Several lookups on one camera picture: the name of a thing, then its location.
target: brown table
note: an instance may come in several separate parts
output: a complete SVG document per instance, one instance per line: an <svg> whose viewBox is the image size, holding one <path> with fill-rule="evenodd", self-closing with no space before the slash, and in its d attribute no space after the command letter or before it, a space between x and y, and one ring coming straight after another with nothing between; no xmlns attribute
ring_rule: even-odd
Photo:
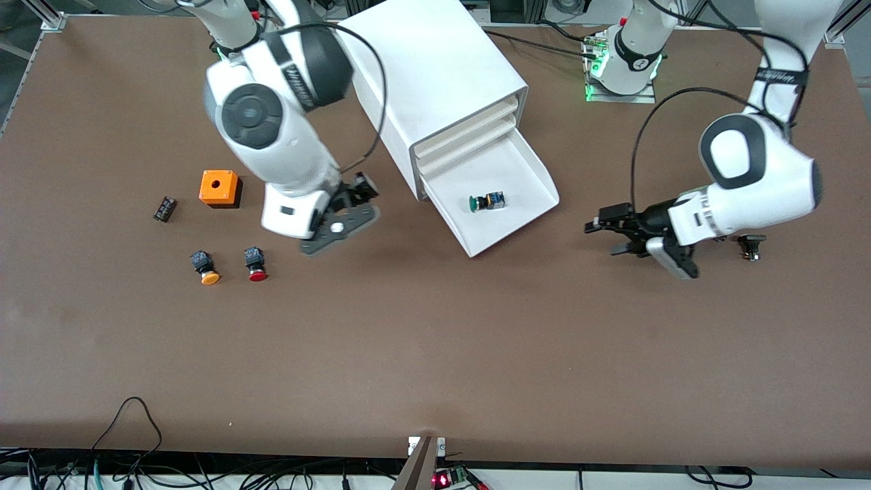
<svg viewBox="0 0 871 490"><path fill-rule="evenodd" d="M679 282L582 233L626 199L651 107L585 103L577 59L496 42L530 85L521 130L559 206L469 259L382 149L366 166L382 218L309 259L260 227L262 186L206 118L196 19L74 17L46 35L0 140L0 444L90 446L136 394L172 450L400 457L430 431L465 459L871 468L871 131L843 51L814 59L795 130L820 209L766 230L758 263L703 244L702 278ZM746 94L759 59L710 31L667 50L661 95ZM665 106L639 203L706 184L699 135L737 109ZM372 134L353 96L312 120L341 162ZM243 176L242 209L198 202L208 168ZM160 224L164 195L181 203ZM252 245L266 282L246 281ZM216 286L190 266L200 248ZM150 444L133 409L105 441Z"/></svg>

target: gray floor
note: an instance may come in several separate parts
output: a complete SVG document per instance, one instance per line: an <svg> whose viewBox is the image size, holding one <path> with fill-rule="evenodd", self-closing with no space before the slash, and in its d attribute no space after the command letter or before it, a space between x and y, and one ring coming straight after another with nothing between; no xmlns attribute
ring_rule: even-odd
<svg viewBox="0 0 871 490"><path fill-rule="evenodd" d="M91 0L105 14L112 15L149 15L151 12L142 7L136 0ZM74 0L54 0L53 5L58 10L71 14L90 13L90 9ZM555 10L549 2L546 18L556 22L577 24L602 24L616 22L620 15L628 12L631 0L594 0L590 11L584 15L572 16ZM737 25L758 27L759 20L753 8L753 0L730 0L718 3L720 10ZM173 15L187 15L179 10ZM717 22L710 11L702 17L711 22ZM16 46L26 51L32 51L39 37L40 22L37 17L24 9L13 27L3 34ZM865 104L865 110L871 119L871 15L865 16L845 35L845 50L854 79ZM19 82L24 74L27 61L11 53L0 51L0 118L10 109Z"/></svg>

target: white robot link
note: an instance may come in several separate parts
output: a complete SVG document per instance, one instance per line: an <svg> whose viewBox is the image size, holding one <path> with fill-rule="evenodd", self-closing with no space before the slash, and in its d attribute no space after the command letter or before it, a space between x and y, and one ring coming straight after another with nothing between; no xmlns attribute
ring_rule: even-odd
<svg viewBox="0 0 871 490"><path fill-rule="evenodd" d="M678 11L674 2L667 9ZM598 56L590 75L616 94L641 92L656 76L665 41L677 24L676 17L659 11L648 0L632 0L625 23L584 40Z"/></svg>
<svg viewBox="0 0 871 490"><path fill-rule="evenodd" d="M206 71L203 102L239 160L266 182L261 224L302 239L312 255L371 224L378 195L364 174L344 183L333 155L305 117L344 99L354 69L334 32L305 0L270 2L280 24L263 32L244 0L201 0L182 8L206 25L222 61Z"/></svg>
<svg viewBox="0 0 871 490"><path fill-rule="evenodd" d="M675 276L691 279L699 277L692 259L696 243L812 212L822 195L820 170L789 142L789 126L807 83L807 63L840 4L756 0L762 31L775 37L765 38L744 112L715 120L702 134L699 157L713 183L640 213L628 202L601 208L584 232L625 235L630 242L612 255L653 256Z"/></svg>

